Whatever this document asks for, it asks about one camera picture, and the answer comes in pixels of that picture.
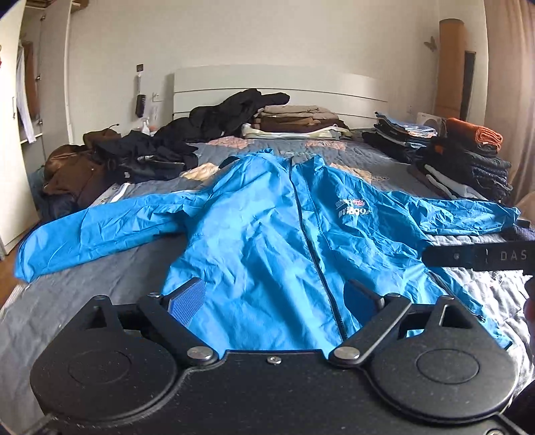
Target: person's hand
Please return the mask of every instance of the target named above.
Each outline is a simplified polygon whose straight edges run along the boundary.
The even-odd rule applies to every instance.
[[[530,346],[532,353],[535,354],[535,277],[530,279],[525,285],[529,298],[524,304],[524,316],[528,322],[530,331]]]

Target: black jacket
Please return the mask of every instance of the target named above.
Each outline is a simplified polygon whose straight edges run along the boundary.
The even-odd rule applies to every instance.
[[[140,131],[132,130],[123,138],[96,142],[94,146],[118,183],[171,180],[198,165],[194,154],[197,147]]]
[[[279,92],[262,95],[256,89],[238,92],[217,106],[196,107],[189,117],[178,118],[159,129],[155,138],[209,142],[223,136],[239,136],[242,124],[250,122],[259,109],[287,104],[290,96]]]

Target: orange towel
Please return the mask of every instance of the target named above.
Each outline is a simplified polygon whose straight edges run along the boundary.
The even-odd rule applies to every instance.
[[[446,128],[448,129],[448,133],[451,133],[453,136],[460,136],[472,140],[477,144],[487,142],[490,145],[494,145],[498,150],[503,142],[503,136],[494,130],[482,127],[481,125],[470,124],[457,118],[448,118],[446,120]]]

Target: white headboard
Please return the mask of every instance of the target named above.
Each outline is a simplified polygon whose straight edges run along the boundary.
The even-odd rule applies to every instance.
[[[385,88],[370,77],[304,66],[211,65],[175,72],[173,119],[249,88],[263,94],[285,92],[289,104],[326,107],[352,129],[372,127],[374,112],[387,111]]]

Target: stack of folded clothes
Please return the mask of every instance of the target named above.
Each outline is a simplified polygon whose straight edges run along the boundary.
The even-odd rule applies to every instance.
[[[362,138],[402,163],[412,163],[416,150],[429,145],[437,135],[432,127],[397,121],[379,112],[375,112],[375,115],[375,132],[364,132]]]
[[[507,183],[511,163],[497,157],[502,136],[456,118],[446,120],[446,128],[447,137],[417,151],[417,170],[435,187],[446,187],[449,197],[506,203],[513,187]]]
[[[244,124],[242,135],[251,138],[322,138],[351,137],[338,115],[319,106],[266,106],[255,115],[252,124]]]

